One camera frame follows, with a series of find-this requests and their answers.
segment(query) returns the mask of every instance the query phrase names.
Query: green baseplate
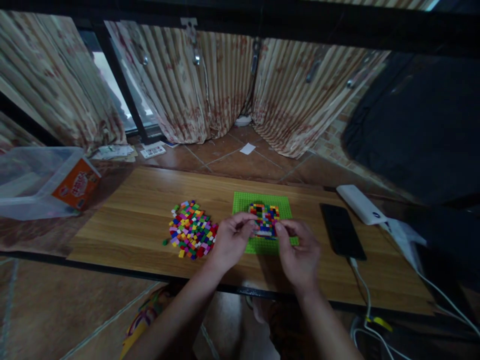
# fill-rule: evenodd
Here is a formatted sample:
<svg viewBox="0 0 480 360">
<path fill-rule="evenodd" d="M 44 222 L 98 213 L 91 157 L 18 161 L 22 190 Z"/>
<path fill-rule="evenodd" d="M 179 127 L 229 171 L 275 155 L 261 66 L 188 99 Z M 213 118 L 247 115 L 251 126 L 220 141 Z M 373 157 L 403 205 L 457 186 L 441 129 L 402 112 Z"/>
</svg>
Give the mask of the green baseplate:
<svg viewBox="0 0 480 360">
<path fill-rule="evenodd" d="M 233 195 L 232 214 L 238 212 L 249 212 L 250 204 L 264 204 L 278 206 L 280 220 L 291 219 L 292 210 L 290 210 L 289 198 L 286 196 L 274 196 L 255 194 L 251 192 L 235 191 Z M 298 237 L 291 237 L 292 245 L 299 244 Z M 250 237 L 245 249 L 246 254 L 259 255 L 277 255 L 279 254 L 279 242 L 277 240 L 267 240 L 262 237 Z"/>
</svg>

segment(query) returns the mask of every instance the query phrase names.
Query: white cable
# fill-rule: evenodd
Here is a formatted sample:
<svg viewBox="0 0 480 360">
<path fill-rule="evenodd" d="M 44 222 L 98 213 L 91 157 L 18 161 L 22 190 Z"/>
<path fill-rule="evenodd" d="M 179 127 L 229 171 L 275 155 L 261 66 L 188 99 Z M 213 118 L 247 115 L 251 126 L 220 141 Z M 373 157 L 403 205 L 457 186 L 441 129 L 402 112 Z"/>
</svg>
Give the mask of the white cable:
<svg viewBox="0 0 480 360">
<path fill-rule="evenodd" d="M 441 307 L 441 306 L 438 305 L 438 304 L 434 304 L 434 306 L 435 306 L 437 309 L 439 309 L 439 310 L 441 310 L 442 312 L 444 312 L 445 314 L 450 315 L 452 318 L 455 318 L 455 319 L 457 319 L 458 321 L 460 321 L 460 322 L 468 325 L 468 322 L 466 322 L 465 320 L 463 320 L 460 316 L 455 315 L 453 312 L 448 311 L 446 308 L 443 308 L 443 307 Z"/>
<path fill-rule="evenodd" d="M 369 287 L 367 286 L 367 283 L 364 281 L 364 279 L 362 278 L 362 276 L 360 275 L 360 272 L 359 272 L 359 266 L 357 264 L 357 260 L 355 260 L 354 258 L 350 258 L 350 264 L 353 268 L 353 270 L 355 270 L 356 272 L 356 275 L 358 276 L 358 278 L 360 279 L 361 283 L 363 284 L 363 287 L 365 287 L 365 290 L 366 290 L 366 297 L 367 297 L 367 308 L 366 308 L 366 317 L 365 317 L 365 321 L 363 323 L 363 326 L 365 327 L 365 329 L 367 329 L 368 331 L 372 332 L 373 334 L 375 334 L 376 336 L 378 336 L 378 338 L 381 340 L 381 342 L 383 343 L 383 345 L 385 346 L 385 349 L 386 349 L 386 352 L 388 353 L 388 355 L 390 356 L 390 359 L 391 360 L 395 360 L 394 356 L 392 355 L 392 353 L 390 352 L 390 348 L 389 348 L 389 345 L 387 344 L 387 342 L 385 341 L 385 339 L 382 337 L 382 335 L 380 335 L 378 332 L 376 332 L 375 330 L 373 330 L 372 328 L 368 327 L 368 320 L 370 319 L 370 311 L 372 309 L 372 299 L 370 297 L 370 290 L 369 290 Z"/>
<path fill-rule="evenodd" d="M 426 281 L 432 288 L 434 288 L 435 290 L 437 290 L 444 298 L 445 300 L 448 301 L 448 303 L 451 305 L 452 308 L 455 309 L 455 311 L 465 320 L 465 322 L 470 325 L 470 327 L 473 329 L 473 331 L 475 331 L 475 333 L 478 335 L 478 337 L 480 338 L 480 331 L 479 329 L 474 325 L 473 322 L 470 321 L 470 319 L 468 317 L 466 317 L 464 315 L 463 312 L 461 312 L 459 310 L 458 307 L 455 306 L 455 304 L 453 303 L 452 300 L 449 299 L 449 297 L 447 295 L 444 294 L 444 292 L 442 290 L 440 290 L 433 282 L 431 282 L 430 280 L 428 280 L 425 276 L 423 276 L 420 272 L 417 271 L 417 274 L 419 277 L 421 277 L 424 281 Z"/>
<path fill-rule="evenodd" d="M 353 342 L 354 342 L 354 344 L 355 344 L 355 347 L 357 347 L 357 348 L 358 348 L 358 346 L 357 346 L 357 332 L 365 333 L 365 334 L 367 334 L 367 335 L 369 335 L 369 336 L 371 336 L 371 337 L 379 340 L 378 337 L 376 337 L 375 335 L 369 333 L 368 331 L 365 331 L 365 330 L 359 329 L 359 328 L 358 328 L 358 329 L 355 329 L 355 330 L 353 330 Z M 401 356 L 402 358 L 404 358 L 405 360 L 412 360 L 412 359 L 409 358 L 408 356 L 405 356 L 405 355 L 403 355 L 400 351 L 396 350 L 394 347 L 392 347 L 392 346 L 390 346 L 390 345 L 387 345 L 387 346 L 390 348 L 390 350 L 393 350 L 394 352 L 396 352 L 398 355 L 400 355 L 400 356 Z"/>
<path fill-rule="evenodd" d="M 380 227 L 382 227 L 383 229 L 386 230 L 384 224 L 380 224 Z M 393 233 L 392 233 L 392 230 L 390 229 L 390 226 L 388 226 L 388 231 L 389 231 L 390 234 L 393 236 Z M 466 316 L 464 315 L 464 313 L 461 312 L 458 307 L 455 306 L 455 304 L 453 303 L 453 301 L 450 300 L 450 298 L 449 298 L 447 295 L 445 295 L 445 293 L 444 293 L 442 290 L 440 290 L 433 282 L 431 282 L 431 281 L 428 280 L 425 276 L 423 276 L 417 269 L 414 268 L 414 270 L 415 270 L 415 272 L 418 274 L 419 277 L 421 277 L 421 278 L 422 278 L 423 280 L 425 280 L 428 284 L 430 284 L 430 286 L 431 286 L 432 288 L 434 288 L 435 290 L 437 290 L 437 291 L 440 293 L 440 295 L 442 295 L 442 296 L 445 298 L 445 300 L 448 301 L 448 303 L 451 305 L 451 307 L 455 309 L 455 311 L 463 318 L 464 321 L 463 321 L 462 319 L 460 319 L 458 316 L 452 314 L 450 311 L 443 309 L 443 308 L 440 307 L 439 305 L 436 305 L 436 306 L 437 306 L 440 310 L 446 312 L 447 314 L 453 316 L 454 318 L 457 318 L 457 319 L 463 321 L 464 323 L 466 323 L 467 325 L 469 325 L 469 326 L 473 329 L 473 331 L 478 335 L 478 337 L 480 338 L 480 331 L 479 331 L 478 327 L 476 327 L 476 326 L 474 325 L 474 323 L 471 322 L 470 319 L 469 319 L 468 317 L 466 317 Z"/>
</svg>

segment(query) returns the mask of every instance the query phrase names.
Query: orange box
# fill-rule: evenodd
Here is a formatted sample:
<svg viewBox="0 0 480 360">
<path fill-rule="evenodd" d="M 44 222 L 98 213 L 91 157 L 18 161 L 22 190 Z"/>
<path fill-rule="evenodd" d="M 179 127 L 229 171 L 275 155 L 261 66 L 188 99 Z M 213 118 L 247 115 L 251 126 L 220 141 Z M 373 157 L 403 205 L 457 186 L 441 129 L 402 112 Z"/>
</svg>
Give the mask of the orange box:
<svg viewBox="0 0 480 360">
<path fill-rule="evenodd" d="M 97 172 L 81 158 L 51 195 L 72 208 L 83 211 L 99 182 Z"/>
</svg>

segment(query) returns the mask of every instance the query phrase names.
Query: white paper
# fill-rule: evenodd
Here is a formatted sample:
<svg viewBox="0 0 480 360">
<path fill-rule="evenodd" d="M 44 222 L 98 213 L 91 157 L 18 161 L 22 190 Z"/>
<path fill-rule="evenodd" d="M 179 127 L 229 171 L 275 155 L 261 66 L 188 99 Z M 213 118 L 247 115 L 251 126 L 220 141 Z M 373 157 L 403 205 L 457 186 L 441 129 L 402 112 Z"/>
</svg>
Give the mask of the white paper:
<svg viewBox="0 0 480 360">
<path fill-rule="evenodd" d="M 389 218 L 388 225 L 391 229 L 390 234 L 401 249 L 403 256 L 405 256 L 410 265 L 419 272 L 420 266 L 417 262 L 414 245 L 412 243 L 427 246 L 427 241 L 405 222 Z M 388 231 L 385 223 L 380 224 L 380 226 Z"/>
<path fill-rule="evenodd" d="M 250 154 L 256 146 L 253 146 L 251 143 L 247 143 L 244 147 L 241 148 L 240 152 L 244 153 L 245 155 Z"/>
<path fill-rule="evenodd" d="M 100 146 L 92 159 L 109 160 L 118 157 L 126 157 L 133 153 L 130 145 L 107 145 Z"/>
<path fill-rule="evenodd" d="M 144 143 L 142 144 L 144 150 L 150 150 L 153 148 L 162 147 L 163 145 L 165 145 L 163 141 L 157 141 L 150 145 L 145 145 Z"/>
<path fill-rule="evenodd" d="M 166 153 L 166 150 L 163 148 L 163 146 L 156 146 L 148 150 L 140 151 L 140 154 L 142 154 L 145 159 L 148 159 L 157 155 L 165 154 L 165 153 Z"/>
</svg>

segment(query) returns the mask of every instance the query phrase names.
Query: transparent plastic container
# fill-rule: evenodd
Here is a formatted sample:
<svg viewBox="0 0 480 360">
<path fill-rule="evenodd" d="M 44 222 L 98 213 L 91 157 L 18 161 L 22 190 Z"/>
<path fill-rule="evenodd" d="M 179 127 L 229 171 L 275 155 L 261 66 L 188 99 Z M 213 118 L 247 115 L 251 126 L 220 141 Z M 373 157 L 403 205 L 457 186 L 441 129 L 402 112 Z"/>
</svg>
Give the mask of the transparent plastic container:
<svg viewBox="0 0 480 360">
<path fill-rule="evenodd" d="M 84 157 L 81 147 L 16 147 L 1 155 L 0 216 L 35 220 L 78 215 L 84 204 L 77 202 L 77 208 L 68 204 L 73 191 L 69 192 L 63 186 L 61 193 L 59 187 L 67 178 L 74 177 L 74 172 L 80 167 L 89 169 L 81 173 L 86 180 L 76 182 L 81 185 L 80 191 L 78 185 L 72 190 L 76 190 L 75 199 L 86 199 L 89 196 L 86 189 L 93 190 L 101 176 Z M 85 186 L 85 182 L 90 184 L 91 178 L 95 184 Z"/>
</svg>

